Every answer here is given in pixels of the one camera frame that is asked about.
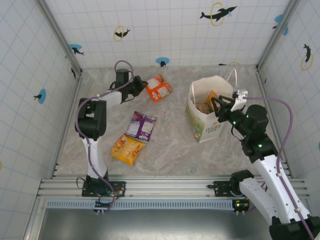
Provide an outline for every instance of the grid pattern wall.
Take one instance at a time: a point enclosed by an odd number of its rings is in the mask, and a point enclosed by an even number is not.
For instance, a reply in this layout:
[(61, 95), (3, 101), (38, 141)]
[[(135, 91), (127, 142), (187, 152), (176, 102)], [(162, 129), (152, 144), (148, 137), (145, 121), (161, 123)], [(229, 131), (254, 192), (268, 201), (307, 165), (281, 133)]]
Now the grid pattern wall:
[(81, 67), (101, 68), (257, 64), (289, 0), (46, 2)]
[(48, 177), (76, 85), (67, 66), (35, 1), (1, 0), (0, 239), (22, 238)]
[[(320, 1), (302, 1), (264, 68), (269, 97), (293, 110), (293, 128), (285, 147), (294, 177), (305, 178), (320, 214)], [(285, 107), (272, 104), (283, 139), (289, 126)]]

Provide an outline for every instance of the yellow ring sticker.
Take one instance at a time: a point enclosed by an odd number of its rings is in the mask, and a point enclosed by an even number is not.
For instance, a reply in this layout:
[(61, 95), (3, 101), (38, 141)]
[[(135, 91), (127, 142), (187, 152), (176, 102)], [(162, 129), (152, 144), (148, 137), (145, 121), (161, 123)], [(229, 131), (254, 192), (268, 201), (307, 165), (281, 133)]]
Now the yellow ring sticker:
[(70, 62), (68, 62), (67, 70), (68, 70), (68, 73), (69, 73), (69, 74), (72, 74)]
[[(122, 35), (121, 35), (121, 38), (119, 40), (116, 39), (116, 32), (119, 28), (122, 28)], [(120, 42), (122, 40), (122, 38), (124, 37), (124, 34), (125, 34), (125, 28), (124, 26), (120, 25), (120, 26), (117, 26), (117, 28), (114, 30), (114, 33), (113, 33), (113, 39), (116, 41), (116, 42)]]
[(310, 63), (310, 66), (308, 66), (307, 68), (304, 68), (304, 60), (306, 59), (306, 55), (302, 58), (301, 60), (301, 70), (302, 71), (307, 71), (311, 66), (312, 64), (314, 63), (314, 55), (312, 53), (310, 53), (310, 56), (312, 57), (311, 59), (311, 63)]
[(222, 21), (221, 21), (219, 24), (214, 24), (214, 22), (212, 21), (212, 12), (213, 12), (214, 7), (215, 7), (216, 5), (221, 5), (222, 7), (224, 6), (221, 2), (217, 1), (217, 2), (216, 2), (215, 4), (213, 4), (212, 7), (211, 7), (210, 19), (211, 19), (211, 24), (212, 24), (212, 26), (214, 26), (214, 27), (220, 26), (221, 24), (224, 23), (224, 20), (225, 20), (225, 17), (223, 17), (223, 18), (222, 18)]

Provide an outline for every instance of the purple snack bag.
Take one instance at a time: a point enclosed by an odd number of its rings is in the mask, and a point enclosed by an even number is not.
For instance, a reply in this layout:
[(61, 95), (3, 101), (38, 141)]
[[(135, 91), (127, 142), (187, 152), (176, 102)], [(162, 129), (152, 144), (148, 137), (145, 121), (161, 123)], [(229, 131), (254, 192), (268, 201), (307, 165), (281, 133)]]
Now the purple snack bag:
[(156, 117), (135, 111), (125, 135), (142, 142), (149, 142), (156, 120)]

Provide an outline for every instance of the paper bag handle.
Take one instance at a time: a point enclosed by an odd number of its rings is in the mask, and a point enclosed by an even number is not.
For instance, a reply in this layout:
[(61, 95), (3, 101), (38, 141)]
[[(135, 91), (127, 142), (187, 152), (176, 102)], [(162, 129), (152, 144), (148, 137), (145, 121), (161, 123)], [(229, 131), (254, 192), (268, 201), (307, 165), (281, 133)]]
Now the paper bag handle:
[(191, 83), (191, 86), (192, 86), (193, 104), (196, 105), (194, 82)]
[[(237, 87), (237, 86), (238, 86), (237, 70), (236, 70), (235, 68), (232, 69), (232, 70), (234, 70), (234, 75), (235, 75), (235, 87)], [(228, 76), (228, 79), (226, 80), (227, 82), (229, 81), (229, 78), (230, 78), (230, 76), (231, 76), (231, 74), (232, 74), (232, 70), (231, 70), (231, 72), (230, 72), (230, 74), (229, 74), (229, 76)]]

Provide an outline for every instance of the gray floor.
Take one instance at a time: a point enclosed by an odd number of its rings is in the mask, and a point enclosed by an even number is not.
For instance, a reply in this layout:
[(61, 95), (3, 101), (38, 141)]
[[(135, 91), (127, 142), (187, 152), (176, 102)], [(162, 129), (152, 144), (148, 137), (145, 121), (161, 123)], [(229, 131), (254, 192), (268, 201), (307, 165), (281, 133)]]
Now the gray floor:
[(217, 210), (49, 209), (40, 240), (271, 240), (262, 215)]
[[(116, 105), (108, 111), (107, 130), (101, 141), (109, 173), (200, 176), (230, 175), (233, 172), (249, 169), (253, 174), (257, 174), (257, 170), (244, 155), (241, 144), (231, 135), (229, 124), (225, 124), (218, 140), (197, 143), (185, 113), (192, 81), (215, 75), (227, 79), (232, 68), (237, 70), (239, 88), (246, 88), (249, 96), (261, 96), (253, 65), (135, 67), (135, 75), (141, 76), (144, 81), (163, 74), (172, 85), (173, 93), (154, 103), (144, 90), (134, 100)], [(87, 69), (83, 73), (78, 97), (102, 94), (114, 80), (113, 68)], [(233, 76), (230, 78), (230, 83), (236, 86)], [(247, 105), (256, 103), (263, 105), (262, 101), (250, 101)], [(128, 129), (134, 111), (157, 117), (157, 121), (150, 142), (140, 151), (134, 165), (129, 166), (111, 157), (110, 152), (116, 140)], [(273, 139), (270, 126), (267, 133)], [(86, 152), (74, 129), (73, 116), (56, 174), (86, 173)]]

